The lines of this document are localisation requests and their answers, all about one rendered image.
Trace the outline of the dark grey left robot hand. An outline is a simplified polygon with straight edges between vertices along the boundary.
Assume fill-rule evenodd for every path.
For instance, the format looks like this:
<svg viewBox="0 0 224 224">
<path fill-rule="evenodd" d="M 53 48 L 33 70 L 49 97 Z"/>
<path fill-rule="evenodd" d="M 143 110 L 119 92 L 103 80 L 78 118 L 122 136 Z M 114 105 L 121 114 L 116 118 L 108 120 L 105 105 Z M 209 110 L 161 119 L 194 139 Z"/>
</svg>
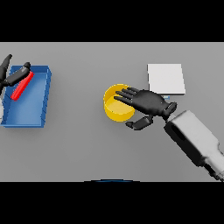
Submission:
<svg viewBox="0 0 224 224">
<path fill-rule="evenodd" d="M 0 65 L 0 95 L 5 87 L 13 87 L 15 84 L 26 78 L 31 71 L 31 63 L 25 62 L 15 73 L 6 76 L 11 58 L 12 55 L 9 54 Z"/>
</svg>

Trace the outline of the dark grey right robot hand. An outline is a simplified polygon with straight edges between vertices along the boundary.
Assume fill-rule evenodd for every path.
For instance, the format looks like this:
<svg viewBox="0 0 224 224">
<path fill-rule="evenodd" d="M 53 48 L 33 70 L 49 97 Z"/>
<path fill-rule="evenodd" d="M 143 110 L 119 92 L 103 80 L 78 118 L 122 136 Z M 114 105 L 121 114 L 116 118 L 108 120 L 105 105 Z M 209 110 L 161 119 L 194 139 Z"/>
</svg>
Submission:
<svg viewBox="0 0 224 224">
<path fill-rule="evenodd" d="M 115 100 L 144 114 L 144 117 L 136 122 L 126 122 L 126 125 L 133 130 L 142 130 L 153 124 L 154 116 L 160 116 L 166 121 L 178 106 L 176 102 L 167 102 L 160 94 L 150 90 L 127 87 L 116 93 Z"/>
</svg>

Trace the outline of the red beaker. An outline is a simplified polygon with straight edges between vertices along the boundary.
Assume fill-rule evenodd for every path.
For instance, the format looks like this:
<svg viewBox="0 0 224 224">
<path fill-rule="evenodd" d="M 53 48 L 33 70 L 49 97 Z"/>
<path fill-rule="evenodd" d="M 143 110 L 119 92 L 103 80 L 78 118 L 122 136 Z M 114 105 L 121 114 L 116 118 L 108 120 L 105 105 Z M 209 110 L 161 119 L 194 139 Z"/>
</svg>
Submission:
<svg viewBox="0 0 224 224">
<path fill-rule="evenodd" d="M 18 83 L 16 89 L 13 91 L 13 93 L 10 97 L 13 101 L 17 101 L 19 99 L 21 94 L 25 91 L 26 87 L 28 86 L 28 84 L 32 80 L 33 76 L 34 76 L 34 72 L 30 72 L 29 75 L 26 78 L 24 78 L 23 80 L 21 80 Z"/>
</svg>

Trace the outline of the pale square measuring scale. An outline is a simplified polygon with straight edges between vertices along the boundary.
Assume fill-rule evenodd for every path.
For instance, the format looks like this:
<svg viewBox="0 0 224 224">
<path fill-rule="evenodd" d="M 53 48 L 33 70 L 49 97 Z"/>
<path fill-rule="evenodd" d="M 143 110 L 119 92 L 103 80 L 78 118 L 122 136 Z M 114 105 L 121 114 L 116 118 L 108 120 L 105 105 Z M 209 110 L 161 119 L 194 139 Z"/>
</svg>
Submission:
<svg viewBox="0 0 224 224">
<path fill-rule="evenodd" d="M 180 64 L 148 64 L 149 90 L 159 95 L 184 95 L 186 93 Z"/>
</svg>

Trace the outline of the yellow bowl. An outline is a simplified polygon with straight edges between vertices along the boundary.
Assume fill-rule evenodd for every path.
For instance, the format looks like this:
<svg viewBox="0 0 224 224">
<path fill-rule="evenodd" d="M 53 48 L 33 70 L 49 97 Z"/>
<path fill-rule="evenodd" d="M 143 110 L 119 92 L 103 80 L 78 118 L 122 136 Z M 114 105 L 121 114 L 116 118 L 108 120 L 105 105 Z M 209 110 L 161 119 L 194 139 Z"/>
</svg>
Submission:
<svg viewBox="0 0 224 224">
<path fill-rule="evenodd" d="M 125 84 L 115 84 L 110 86 L 103 96 L 105 114 L 109 119 L 118 123 L 129 120 L 135 114 L 134 108 L 114 99 L 114 97 L 117 96 L 116 91 L 121 91 L 123 88 L 126 89 L 127 87 L 128 85 Z"/>
</svg>

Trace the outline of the blue tray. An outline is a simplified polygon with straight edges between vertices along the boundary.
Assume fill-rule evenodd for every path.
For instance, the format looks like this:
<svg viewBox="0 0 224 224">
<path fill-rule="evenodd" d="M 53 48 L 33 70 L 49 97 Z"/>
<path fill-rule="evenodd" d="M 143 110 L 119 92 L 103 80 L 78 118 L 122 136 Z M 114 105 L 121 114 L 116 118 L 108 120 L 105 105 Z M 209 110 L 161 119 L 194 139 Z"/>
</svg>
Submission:
<svg viewBox="0 0 224 224">
<path fill-rule="evenodd" d="M 52 73 L 49 66 L 31 66 L 31 71 L 34 72 L 34 76 L 16 101 L 11 99 L 11 95 L 17 85 L 5 89 L 3 118 L 0 126 L 5 128 L 44 127 Z"/>
</svg>

